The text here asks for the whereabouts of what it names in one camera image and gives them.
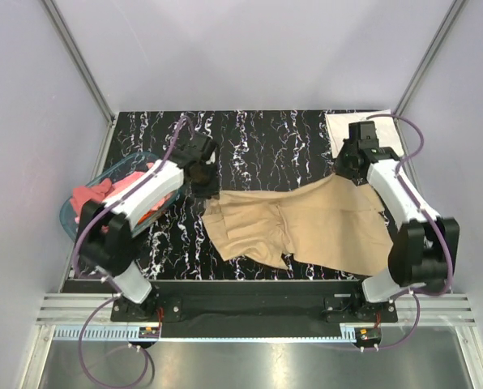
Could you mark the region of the tan t shirt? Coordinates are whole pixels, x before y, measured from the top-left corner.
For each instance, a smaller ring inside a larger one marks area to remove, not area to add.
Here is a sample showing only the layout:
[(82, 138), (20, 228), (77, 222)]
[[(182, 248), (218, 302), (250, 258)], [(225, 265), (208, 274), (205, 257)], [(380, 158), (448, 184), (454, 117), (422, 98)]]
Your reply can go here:
[(286, 269), (283, 255), (360, 276), (387, 268), (392, 240), (371, 185), (332, 174), (288, 192), (223, 190), (202, 216), (224, 261)]

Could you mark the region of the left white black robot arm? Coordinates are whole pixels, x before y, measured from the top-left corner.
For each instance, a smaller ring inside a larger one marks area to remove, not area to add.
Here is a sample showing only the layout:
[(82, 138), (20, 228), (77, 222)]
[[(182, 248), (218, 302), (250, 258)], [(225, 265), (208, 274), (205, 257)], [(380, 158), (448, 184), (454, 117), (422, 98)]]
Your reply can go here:
[(157, 310), (151, 283), (133, 259), (134, 241), (175, 200), (183, 187), (198, 199), (219, 193), (217, 142), (197, 133), (177, 142), (171, 153), (110, 198), (87, 201), (80, 213), (75, 241), (77, 258), (94, 267), (129, 311), (141, 321)]

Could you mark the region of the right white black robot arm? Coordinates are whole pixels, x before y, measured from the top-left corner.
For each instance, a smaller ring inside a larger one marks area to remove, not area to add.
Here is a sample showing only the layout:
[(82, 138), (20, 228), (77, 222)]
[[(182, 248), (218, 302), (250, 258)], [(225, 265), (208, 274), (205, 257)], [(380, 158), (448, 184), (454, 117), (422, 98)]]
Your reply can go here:
[(379, 143), (374, 117), (351, 122), (334, 164), (337, 175), (365, 179), (378, 193), (397, 228), (387, 268), (364, 279), (350, 301), (360, 321), (372, 319), (379, 305), (407, 293), (439, 297), (451, 290), (459, 243), (459, 224), (444, 218), (406, 176), (392, 147)]

